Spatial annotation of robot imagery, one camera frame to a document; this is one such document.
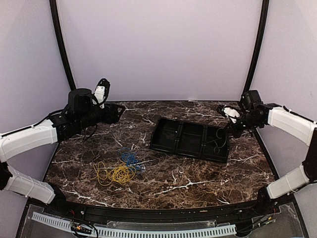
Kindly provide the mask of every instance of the white wall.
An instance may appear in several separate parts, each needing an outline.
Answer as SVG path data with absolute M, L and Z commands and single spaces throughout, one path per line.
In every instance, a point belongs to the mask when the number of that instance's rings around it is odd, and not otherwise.
M 47 116 L 67 103 L 69 87 L 48 0 L 0 1 L 0 132 Z M 9 164 L 42 179 L 55 145 L 12 158 Z M 0 191 L 0 238 L 15 237 L 26 198 Z
M 317 120 L 317 1 L 270 1 L 252 89 L 265 103 Z M 270 127 L 260 134 L 280 176 L 304 161 L 308 149 L 299 140 Z M 317 238 L 317 185 L 302 189 L 296 198 L 310 237 Z
M 75 82 L 109 100 L 239 100 L 261 0 L 58 0 Z

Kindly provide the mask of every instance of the blue string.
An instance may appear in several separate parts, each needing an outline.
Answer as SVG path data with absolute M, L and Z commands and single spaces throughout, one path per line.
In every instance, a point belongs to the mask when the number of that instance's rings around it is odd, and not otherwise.
M 141 162 L 138 159 L 136 159 L 137 153 L 132 153 L 129 148 L 123 147 L 118 150 L 118 156 L 121 157 L 121 160 L 126 163 L 127 167 L 133 167 L 137 175 L 143 172 L 142 166 L 137 165 Z

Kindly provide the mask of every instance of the white perforated rail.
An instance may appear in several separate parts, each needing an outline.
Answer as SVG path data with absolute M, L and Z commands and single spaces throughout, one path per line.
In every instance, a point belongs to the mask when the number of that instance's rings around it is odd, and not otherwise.
M 70 220 L 51 217 L 46 214 L 34 212 L 32 220 L 42 224 L 54 227 L 56 229 L 71 232 Z M 229 225 L 223 227 L 187 230 L 187 231 L 168 231 L 168 232 L 153 232 L 153 231 L 130 231 L 109 229 L 95 226 L 99 232 L 100 238 L 213 238 L 236 234 L 236 226 Z M 90 237 L 96 237 L 95 231 Z

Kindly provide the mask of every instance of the black tray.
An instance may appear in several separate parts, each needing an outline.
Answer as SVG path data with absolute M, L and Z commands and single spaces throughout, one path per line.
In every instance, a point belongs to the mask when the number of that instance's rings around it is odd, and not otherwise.
M 222 127 L 160 118 L 151 136 L 150 149 L 226 163 L 228 135 Z

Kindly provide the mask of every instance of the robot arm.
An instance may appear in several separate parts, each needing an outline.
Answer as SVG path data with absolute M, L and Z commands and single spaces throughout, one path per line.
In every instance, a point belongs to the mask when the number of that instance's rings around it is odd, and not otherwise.
M 286 107 L 277 104 L 263 104 L 256 90 L 243 94 L 241 103 L 242 110 L 230 106 L 217 108 L 219 113 L 230 118 L 225 129 L 235 138 L 240 137 L 244 130 L 252 131 L 257 127 L 271 125 L 286 131 L 309 146 L 305 161 L 287 175 L 261 189 L 258 201 L 277 199 L 315 182 L 317 180 L 316 122 L 294 113 Z
M 100 122 L 118 122 L 125 107 L 104 103 L 109 87 L 109 82 L 102 79 L 94 94 L 89 89 L 71 91 L 64 110 L 49 114 L 35 125 L 0 134 L 0 190 L 14 191 L 50 204 L 60 190 L 15 170 L 7 164 L 8 160 L 33 148 L 68 140 Z

